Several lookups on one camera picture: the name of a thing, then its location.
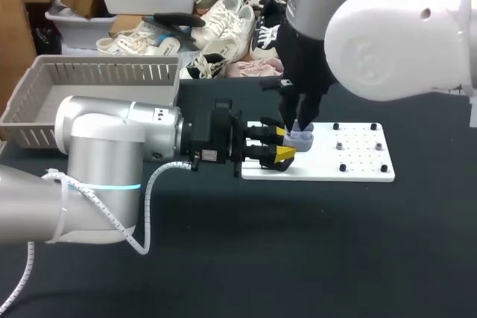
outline white sneaker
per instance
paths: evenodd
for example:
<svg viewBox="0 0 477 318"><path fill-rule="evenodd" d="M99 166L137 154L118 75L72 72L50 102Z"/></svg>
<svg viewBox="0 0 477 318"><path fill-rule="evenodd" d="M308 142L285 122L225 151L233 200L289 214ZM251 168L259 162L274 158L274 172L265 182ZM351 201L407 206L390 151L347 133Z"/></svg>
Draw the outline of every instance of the white sneaker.
<svg viewBox="0 0 477 318"><path fill-rule="evenodd" d="M218 0L210 10L202 15L206 22L203 28L193 28L191 36L195 38L195 45L203 49L211 41L218 39L230 21L230 13L237 13L241 8L241 0Z"/></svg>
<svg viewBox="0 0 477 318"><path fill-rule="evenodd" d="M255 13L250 5L245 5L237 14L229 14L230 22L221 35L221 39L232 37L238 44L237 55L232 62L244 58L248 52L248 45L252 38L255 25Z"/></svg>
<svg viewBox="0 0 477 318"><path fill-rule="evenodd" d="M236 56L238 49L239 46L232 37L214 40L180 70L180 78L217 77Z"/></svg>
<svg viewBox="0 0 477 318"><path fill-rule="evenodd" d="M114 39L99 39L96 48L100 55L156 55L155 42L145 37L130 38L119 34Z"/></svg>
<svg viewBox="0 0 477 318"><path fill-rule="evenodd" d="M124 35L130 38L145 37L151 40L157 40L165 31L157 26L141 21L134 29L119 31L116 36Z"/></svg>

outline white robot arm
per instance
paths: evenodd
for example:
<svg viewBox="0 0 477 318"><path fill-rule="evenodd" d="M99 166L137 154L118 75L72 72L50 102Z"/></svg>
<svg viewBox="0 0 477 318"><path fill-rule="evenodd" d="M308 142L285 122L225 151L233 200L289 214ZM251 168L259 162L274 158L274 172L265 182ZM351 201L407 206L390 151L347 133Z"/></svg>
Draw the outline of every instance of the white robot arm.
<svg viewBox="0 0 477 318"><path fill-rule="evenodd" d="M323 43L324 65L360 97L390 101L457 88L474 96L477 0L289 0L286 16L297 38Z"/></svg>

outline white spiral cable wrap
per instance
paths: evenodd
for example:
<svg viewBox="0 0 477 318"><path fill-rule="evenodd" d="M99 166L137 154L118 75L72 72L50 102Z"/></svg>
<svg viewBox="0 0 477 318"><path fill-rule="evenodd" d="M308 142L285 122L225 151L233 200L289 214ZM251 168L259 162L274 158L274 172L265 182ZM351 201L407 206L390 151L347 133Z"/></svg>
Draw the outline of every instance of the white spiral cable wrap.
<svg viewBox="0 0 477 318"><path fill-rule="evenodd" d="M35 258L35 245L33 242L28 242L28 258L27 266L23 272L23 276L18 282L18 285L13 290L12 294L8 297L3 305L0 307L0 316L5 313L8 307L13 303L15 298L22 292L23 287L27 284L28 277L30 277L31 270L33 269L33 260Z"/></svg>
<svg viewBox="0 0 477 318"><path fill-rule="evenodd" d="M186 169L190 171L192 169L192 166L188 162L171 162L168 164L164 164L162 167L159 167L156 169L156 171L153 172L151 175L151 178L148 181L148 185L146 187L146 192L145 192L145 201L144 201L144 247L142 247L136 239L133 238L131 234L129 234L126 231L126 228L116 219L114 214L101 202L101 200L96 197L94 191L92 189L87 188L85 185L83 185L81 182L78 182L76 179L73 179L71 177L68 177L64 173L60 172L53 172L51 171L50 173L44 175L42 178L43 179L49 179L49 180L60 180L62 182L62 196L63 196L63 207L62 210L65 209L66 206L66 201L65 199L65 190L64 190L64 183L67 181L68 184L71 186L74 186L80 193L82 193L83 196L85 196L89 201L91 201L95 206L101 210L108 219L109 222L111 222L114 227L119 230L126 241L141 255L146 255L149 252L149 248L151 247L151 192L152 188L154 186L154 182L156 181L157 177L167 171L168 169L172 168L179 168L179 169ZM28 277L31 274L31 270L33 269L33 262L34 262L34 256L35 256L35 247L33 242L28 242L28 260L27 260L27 265L25 268L25 271L23 273L22 278L20 279L20 282L16 286L15 290L10 294L8 299L5 301L5 303L0 307L0 316L7 310L8 307L13 303L15 298L20 294L22 291L23 287L26 285Z"/></svg>

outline white cable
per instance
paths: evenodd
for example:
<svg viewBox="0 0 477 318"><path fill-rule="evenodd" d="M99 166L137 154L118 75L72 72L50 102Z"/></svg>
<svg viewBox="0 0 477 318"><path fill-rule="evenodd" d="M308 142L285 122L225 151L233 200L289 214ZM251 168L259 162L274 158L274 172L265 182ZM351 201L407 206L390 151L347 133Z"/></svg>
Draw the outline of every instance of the white cable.
<svg viewBox="0 0 477 318"><path fill-rule="evenodd" d="M13 303L15 298L22 292L23 287L26 285L28 277L30 277L31 270L33 268L33 261L35 258L35 244L33 242L28 242L28 256L27 256L27 266L23 272L23 276L18 282L18 285L13 290L12 294L8 297L3 305L0 307L0 316L5 313L8 307Z"/></svg>
<svg viewBox="0 0 477 318"><path fill-rule="evenodd" d="M149 252L149 247L151 246L151 190L152 185L156 178L163 173L164 171L171 168L182 168L191 170L192 166L189 163L185 162L172 162L163 165L158 168L152 174L148 182L148 187L146 188L145 202L144 202L144 247L142 247L136 239L126 231L126 228L119 222L114 214L103 204L101 200L95 195L95 192L87 188L83 183L78 182L76 179L66 176L64 173L49 173L44 175L43 179L61 179L61 176L65 176L68 180L68 184L74 186L82 195L84 195L89 201L91 201L95 206L101 210L106 219L119 230L126 241L141 255L146 255Z"/></svg>
<svg viewBox="0 0 477 318"><path fill-rule="evenodd" d="M57 169L48 169L48 173L58 173ZM58 218L57 228L54 230L53 238L50 241L46 241L47 244L55 244L60 239L63 234L63 229L65 228L66 221L66 212L68 211L68 198L69 198L69 187L68 180L65 174L61 175L61 210L60 217Z"/></svg>
<svg viewBox="0 0 477 318"><path fill-rule="evenodd" d="M114 227L119 230L124 238L126 239L127 242L141 255L146 255L149 252L149 248L151 247L151 192L152 188L154 186L154 182L156 181L157 177L167 171L168 169L172 168L180 168L180 169L186 169L190 171L192 169L192 166L188 162L172 162L163 165L160 168L157 168L156 171L153 172L151 175L151 178L149 178L148 185L146 187L146 192L145 192L145 201L144 201L144 247L141 247L139 243L133 238L132 235L126 232L126 228L122 226L122 224L116 219L114 214L101 202L101 200L96 197L95 193L93 190L87 188L82 184L81 182L78 182L76 179L73 179L71 177L68 177L64 173L60 172L53 172L50 170L50 172L46 175L44 175L42 178L46 180L61 180L62 182L62 197L63 197L63 208L66 204L65 201L65 192L64 192L64 182L66 181L68 184L74 186L82 195L84 195L86 198L88 198L93 204L96 205L98 209L100 209L104 216L108 219L109 222L111 222ZM58 223L57 230L55 230L55 234L58 231L58 228L61 228L61 231L63 231L63 227L60 227L60 224ZM33 268L33 262L34 262L34 257L35 257L35 246L33 242L28 242L28 258L27 258L27 265L25 267L25 271L23 273L22 278L20 279L20 282L16 286L15 290L13 290L12 294L8 297L8 299L5 301L3 305L0 307L0 316L7 310L8 307L13 303L15 298L20 294L22 291L23 287L26 285L28 277L30 277L31 270Z"/></svg>

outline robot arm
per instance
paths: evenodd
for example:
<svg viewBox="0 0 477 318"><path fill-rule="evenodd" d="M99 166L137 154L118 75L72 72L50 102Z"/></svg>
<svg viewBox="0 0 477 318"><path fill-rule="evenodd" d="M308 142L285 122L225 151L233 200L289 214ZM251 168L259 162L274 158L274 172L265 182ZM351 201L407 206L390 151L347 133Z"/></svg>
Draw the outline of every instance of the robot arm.
<svg viewBox="0 0 477 318"><path fill-rule="evenodd" d="M295 148L281 146L283 130L272 123L247 127L240 112L232 114L231 106L231 101L217 101L214 110L197 115L192 123L177 107L74 96L58 109L55 138L69 155L67 175L93 191L126 233L132 234L143 161L163 163L182 157L193 171L201 162L232 162L235 175L245 158L278 171L293 162ZM247 146L246 138L264 145ZM0 243L51 240L59 222L56 241L108 244L124 240L98 206L75 187L0 165Z"/></svg>
<svg viewBox="0 0 477 318"><path fill-rule="evenodd" d="M375 101L458 87L472 97L476 10L476 0L289 0L277 39L291 82L280 89L285 123L305 94L298 121L308 125L335 78Z"/></svg>

